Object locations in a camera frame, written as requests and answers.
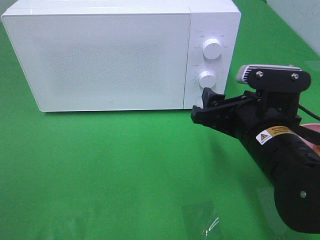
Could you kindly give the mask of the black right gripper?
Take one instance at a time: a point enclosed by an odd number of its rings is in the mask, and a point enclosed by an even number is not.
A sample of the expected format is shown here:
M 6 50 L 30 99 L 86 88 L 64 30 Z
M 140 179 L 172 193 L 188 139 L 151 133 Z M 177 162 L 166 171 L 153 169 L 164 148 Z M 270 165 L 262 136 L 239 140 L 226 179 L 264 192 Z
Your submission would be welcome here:
M 192 122 L 239 140 L 251 137 L 258 130 L 272 126 L 293 127 L 301 122 L 300 116 L 290 115 L 281 107 L 261 110 L 261 98 L 247 90 L 240 96 L 226 99 L 224 94 L 205 87 L 201 98 L 204 108 L 192 107 Z

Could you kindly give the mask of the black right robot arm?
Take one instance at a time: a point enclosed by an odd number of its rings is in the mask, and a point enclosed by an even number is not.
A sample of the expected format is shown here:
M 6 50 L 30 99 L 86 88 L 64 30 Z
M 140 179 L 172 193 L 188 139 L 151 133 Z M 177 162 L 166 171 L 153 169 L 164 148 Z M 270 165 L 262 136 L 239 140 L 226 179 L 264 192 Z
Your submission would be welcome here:
M 299 97 L 245 91 L 227 99 L 206 87 L 191 119 L 238 139 L 274 187 L 283 222 L 308 234 L 320 231 L 320 157 L 302 140 Z

